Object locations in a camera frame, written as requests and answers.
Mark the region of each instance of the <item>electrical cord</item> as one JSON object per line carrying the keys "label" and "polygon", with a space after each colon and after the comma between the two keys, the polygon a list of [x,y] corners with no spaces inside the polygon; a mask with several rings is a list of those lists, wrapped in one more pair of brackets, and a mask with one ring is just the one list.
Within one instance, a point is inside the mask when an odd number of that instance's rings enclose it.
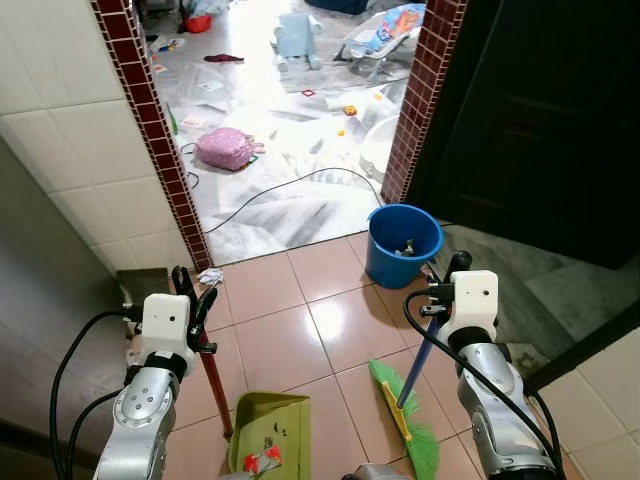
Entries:
{"label": "electrical cord", "polygon": [[320,172],[325,172],[327,170],[342,170],[343,172],[349,172],[349,173],[353,173],[354,175],[360,177],[361,179],[363,179],[365,182],[367,182],[367,185],[369,185],[369,188],[371,189],[371,191],[373,192],[373,194],[376,197],[376,201],[378,202],[378,205],[382,206],[382,202],[380,201],[380,199],[378,198],[378,194],[376,193],[375,188],[373,188],[373,185],[371,185],[371,182],[369,182],[369,180],[364,176],[364,175],[360,175],[358,172],[354,172],[353,170],[349,170],[348,168],[342,168],[342,167],[327,167],[327,168],[321,168],[320,170],[315,170],[311,173],[308,173],[306,175],[303,175],[302,177],[296,178],[294,180],[290,180],[288,182],[285,183],[281,183],[280,185],[276,185],[274,187],[268,188],[267,190],[263,190],[260,193],[256,193],[253,197],[251,197],[249,200],[247,200],[246,202],[244,202],[242,204],[242,206],[240,208],[238,208],[235,212],[233,212],[231,214],[231,216],[227,217],[224,221],[222,221],[222,223],[219,223],[218,225],[216,225],[213,228],[210,228],[209,230],[206,230],[204,233],[211,233],[216,231],[217,229],[219,229],[220,227],[222,227],[225,223],[227,223],[229,220],[231,220],[233,217],[235,217],[238,213],[240,213],[240,211],[246,207],[247,205],[249,205],[252,201],[254,201],[256,198],[258,198],[261,195],[264,195],[265,193],[270,192],[271,190],[275,190],[276,188],[280,188],[280,187],[284,187],[286,185],[291,185],[292,183],[295,182],[299,182],[300,180],[304,180],[305,178],[311,177],[312,175],[315,175],[316,173],[320,173]]}
{"label": "electrical cord", "polygon": [[87,416],[91,413],[91,411],[102,403],[111,400],[112,398],[117,397],[122,389],[118,389],[114,392],[103,395],[102,397],[91,402],[87,407],[82,411],[76,423],[73,424],[73,430],[71,430],[71,436],[69,437],[69,445],[67,446],[67,480],[73,480],[73,457],[76,453],[76,440],[78,439],[78,433],[80,433],[80,428],[82,427],[82,422],[87,418]]}
{"label": "electrical cord", "polygon": [[[464,358],[462,358],[456,352],[451,350],[447,345],[442,343],[440,340],[438,340],[436,337],[434,337],[429,332],[427,332],[424,328],[422,328],[422,326],[413,318],[413,316],[411,315],[411,311],[409,310],[409,302],[412,299],[414,299],[415,297],[419,297],[419,296],[422,296],[422,295],[428,296],[427,291],[426,290],[418,290],[418,291],[415,291],[415,292],[411,292],[409,295],[407,295],[407,298],[405,298],[405,300],[404,300],[404,302],[402,304],[402,309],[404,311],[404,316],[407,318],[407,320],[409,321],[411,326],[414,329],[416,329],[418,331],[418,333],[420,333],[424,338],[429,340],[436,347],[438,347],[440,350],[442,350],[445,354],[447,354],[449,357],[451,357],[453,360],[455,360],[465,370],[469,371],[474,377],[476,377],[477,380],[480,381],[480,383],[482,383],[489,391],[491,391],[491,393],[493,393],[507,407],[509,407],[511,409],[511,411],[513,411],[513,413],[520,420],[522,420],[527,427],[529,427],[529,429],[533,432],[533,434],[540,441],[540,443],[542,444],[544,449],[547,451],[547,453],[549,455],[549,458],[553,462],[553,466],[556,469],[556,474],[558,475],[559,479],[560,480],[566,480],[566,477],[564,475],[564,471],[562,469],[561,452],[560,452],[559,449],[558,450],[555,449],[555,445],[556,445],[556,442],[557,442],[557,433],[555,435],[556,438],[554,438],[552,440],[553,441],[553,446],[552,446],[549,443],[549,441],[546,439],[544,434],[536,426],[536,424],[533,423],[533,421],[531,421],[531,419],[515,403],[513,403],[511,401],[511,399],[509,399],[509,397],[507,397],[493,383],[491,383],[491,381],[489,381],[487,379],[487,377],[485,377],[476,368],[474,368],[472,365],[470,365],[469,362],[467,362]],[[548,412],[549,413],[549,418],[550,418],[551,417],[551,413],[546,408],[546,405],[545,405],[545,408],[543,409],[543,411],[545,409],[546,409],[545,416],[547,415],[547,412]],[[554,425],[553,431],[551,432],[552,437],[554,436],[554,432],[555,432],[555,425]]]}
{"label": "electrical cord", "polygon": [[522,383],[524,384],[525,393],[529,393],[533,398],[535,398],[538,405],[542,409],[542,413],[544,414],[544,418],[547,422],[547,427],[549,427],[549,433],[551,435],[551,441],[553,442],[553,450],[556,455],[558,455],[560,464],[562,464],[562,450],[560,449],[560,440],[558,439],[558,431],[556,430],[556,424],[553,421],[553,417],[551,416],[551,412],[549,411],[549,407],[544,402],[540,394],[531,388],[531,386],[526,382],[523,378]]}
{"label": "electrical cord", "polygon": [[51,387],[51,399],[49,402],[49,441],[51,444],[53,466],[59,480],[66,479],[64,465],[62,464],[62,459],[60,458],[60,447],[58,445],[58,390],[60,389],[60,380],[62,379],[62,374],[64,373],[64,369],[67,367],[71,356],[76,351],[76,348],[78,348],[78,344],[84,338],[89,329],[103,318],[111,316],[123,316],[123,312],[120,310],[111,310],[100,313],[89,320],[87,324],[82,327],[82,330],[80,330],[80,333],[78,333],[75,340],[69,347],[69,350],[67,350],[67,353],[60,362],[60,366],[58,367],[56,375],[53,379],[53,385]]}
{"label": "electrical cord", "polygon": [[193,185],[189,186],[189,188],[191,188],[191,190],[193,190],[200,183],[200,175],[198,175],[197,173],[193,173],[193,172],[187,172],[187,176],[189,176],[189,175],[191,175],[193,177],[196,177],[196,183],[194,183]]}
{"label": "electrical cord", "polygon": [[[182,147],[180,147],[180,153],[181,154],[192,154],[193,150],[190,152],[185,152],[184,149],[186,147],[190,147],[192,145],[195,145],[195,143],[185,143]],[[358,172],[354,172],[353,170],[350,170],[348,168],[342,168],[342,167],[327,167],[327,168],[321,168],[320,170],[316,170],[314,172],[311,172],[307,175],[303,175],[300,178],[296,178],[294,180],[291,180],[289,182],[285,182],[285,183],[281,183],[280,185],[276,185],[274,187],[268,188],[267,190],[263,190],[262,192],[257,193],[256,195],[254,195],[253,197],[251,197],[249,200],[247,200],[244,204],[242,204],[242,206],[240,208],[238,208],[235,212],[233,212],[233,214],[231,214],[230,217],[228,217],[227,219],[225,219],[222,223],[220,223],[219,225],[216,225],[215,227],[213,227],[210,230],[205,231],[204,233],[211,233],[214,232],[215,230],[217,230],[218,228],[220,228],[221,226],[223,226],[225,223],[227,223],[229,220],[231,220],[233,217],[235,217],[238,213],[240,213],[240,211],[246,207],[249,203],[251,203],[252,201],[254,201],[256,198],[258,198],[259,196],[268,193],[272,190],[275,190],[276,188],[280,188],[280,187],[284,187],[286,185],[290,185],[292,183],[295,183],[299,180],[304,180],[307,177],[310,177],[312,175],[315,175],[316,173],[320,173],[320,172],[324,172],[326,170],[342,170],[344,172],[349,172],[349,173],[353,173],[354,175],[357,175],[358,177],[360,177],[361,179],[363,179],[365,182],[367,182],[367,185],[369,185],[369,188],[371,189],[371,191],[373,192],[373,194],[376,197],[376,201],[378,202],[378,205],[382,206],[382,202],[380,201],[380,199],[378,198],[378,194],[376,193],[375,188],[373,188],[373,185],[371,185],[371,182],[369,182],[369,180],[364,177],[363,175],[360,175]],[[193,175],[194,177],[196,177],[196,183],[194,183],[191,188],[194,189],[198,186],[198,184],[200,183],[200,177],[193,173],[193,172],[188,172],[189,175]],[[444,228],[444,227],[450,227],[451,225],[456,225],[455,223],[441,223],[440,227]]]}

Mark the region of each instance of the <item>blue bucket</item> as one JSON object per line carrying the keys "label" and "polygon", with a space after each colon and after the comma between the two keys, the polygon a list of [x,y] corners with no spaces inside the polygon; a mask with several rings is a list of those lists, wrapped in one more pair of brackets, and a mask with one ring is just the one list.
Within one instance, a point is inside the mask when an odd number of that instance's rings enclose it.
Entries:
{"label": "blue bucket", "polygon": [[[407,248],[409,239],[413,239],[414,255],[396,255],[396,250]],[[442,228],[427,212],[403,204],[379,207],[369,215],[367,273],[385,288],[405,287],[438,253],[443,241]]]}

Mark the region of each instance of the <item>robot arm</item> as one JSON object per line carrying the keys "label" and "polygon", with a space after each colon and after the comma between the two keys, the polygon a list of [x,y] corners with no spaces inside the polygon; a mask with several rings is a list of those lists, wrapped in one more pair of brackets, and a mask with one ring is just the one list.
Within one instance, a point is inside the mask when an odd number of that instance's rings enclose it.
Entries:
{"label": "robot arm", "polygon": [[113,404],[113,430],[94,480],[159,480],[175,423],[180,382],[195,366],[187,345],[189,298],[153,294],[144,302],[144,367]]}
{"label": "robot arm", "polygon": [[[438,338],[489,379],[537,426],[524,401],[522,377],[493,343],[498,313],[497,275],[486,270],[454,271],[450,283],[432,284],[428,292],[436,301],[440,296],[451,298],[451,315],[441,326]],[[458,368],[458,376],[458,398],[471,418],[473,438],[487,478],[557,478],[552,460],[525,423],[469,371]]]}

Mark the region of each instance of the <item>light blue toy figure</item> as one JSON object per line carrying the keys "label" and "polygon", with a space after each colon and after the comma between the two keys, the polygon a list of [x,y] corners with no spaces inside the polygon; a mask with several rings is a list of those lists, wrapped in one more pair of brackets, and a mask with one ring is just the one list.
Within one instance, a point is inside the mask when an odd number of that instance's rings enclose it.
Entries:
{"label": "light blue toy figure", "polygon": [[313,15],[306,13],[284,13],[279,17],[279,23],[273,29],[275,39],[272,45],[276,49],[276,63],[278,70],[286,72],[289,69],[287,57],[309,58],[309,65],[312,70],[319,70],[321,67],[320,57],[316,52],[313,41],[314,35],[322,31],[322,24]]}

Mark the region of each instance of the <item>red tile trim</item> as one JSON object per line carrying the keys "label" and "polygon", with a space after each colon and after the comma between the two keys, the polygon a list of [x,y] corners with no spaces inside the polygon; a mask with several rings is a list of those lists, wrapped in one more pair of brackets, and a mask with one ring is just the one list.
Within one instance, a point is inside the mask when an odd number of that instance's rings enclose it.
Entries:
{"label": "red tile trim", "polygon": [[144,36],[131,0],[92,0],[91,7],[133,116],[197,270],[212,266],[184,166],[153,84]]}
{"label": "red tile trim", "polygon": [[386,202],[403,202],[438,101],[467,0],[429,0],[382,184]]}

